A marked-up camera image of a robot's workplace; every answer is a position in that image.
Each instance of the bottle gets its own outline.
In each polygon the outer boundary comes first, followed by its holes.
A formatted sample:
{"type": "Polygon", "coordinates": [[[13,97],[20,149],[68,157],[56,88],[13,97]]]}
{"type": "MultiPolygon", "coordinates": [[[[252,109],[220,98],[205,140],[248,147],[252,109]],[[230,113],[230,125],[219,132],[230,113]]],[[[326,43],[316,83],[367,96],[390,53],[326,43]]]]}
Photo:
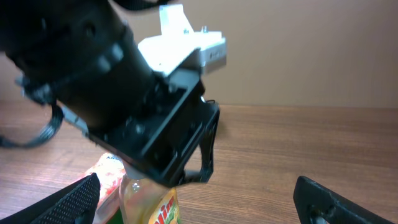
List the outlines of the bottle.
{"type": "Polygon", "coordinates": [[[119,188],[124,224],[181,224],[175,188],[168,189],[123,162],[126,174],[119,188]]]}

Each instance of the table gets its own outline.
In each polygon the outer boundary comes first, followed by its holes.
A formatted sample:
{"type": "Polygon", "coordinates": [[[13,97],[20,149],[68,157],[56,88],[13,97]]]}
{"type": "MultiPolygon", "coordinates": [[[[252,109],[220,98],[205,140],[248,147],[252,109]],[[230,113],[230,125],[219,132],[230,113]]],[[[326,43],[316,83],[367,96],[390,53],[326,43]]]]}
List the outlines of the table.
{"type": "MultiPolygon", "coordinates": [[[[50,117],[0,102],[0,133],[28,139],[50,117]]],[[[37,149],[0,149],[0,218],[74,182],[104,151],[64,123],[37,149]]],[[[215,173],[178,189],[184,223],[298,223],[300,175],[398,222],[398,110],[222,106],[215,173]]],[[[200,165],[195,153],[190,167],[200,165]]]]}

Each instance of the black cable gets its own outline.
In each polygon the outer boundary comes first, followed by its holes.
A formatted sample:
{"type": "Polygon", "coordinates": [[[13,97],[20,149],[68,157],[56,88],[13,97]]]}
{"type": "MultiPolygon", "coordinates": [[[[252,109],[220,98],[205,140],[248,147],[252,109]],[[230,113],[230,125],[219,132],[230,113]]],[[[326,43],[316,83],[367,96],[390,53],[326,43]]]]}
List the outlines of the black cable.
{"type": "Polygon", "coordinates": [[[46,143],[48,140],[52,139],[60,129],[63,119],[63,112],[62,109],[56,104],[52,104],[51,107],[52,107],[51,120],[46,126],[44,126],[44,128],[41,130],[40,134],[36,138],[33,138],[27,143],[16,143],[14,141],[5,138],[4,136],[0,136],[0,147],[32,148],[32,147],[41,146],[44,143],[46,143]]]}

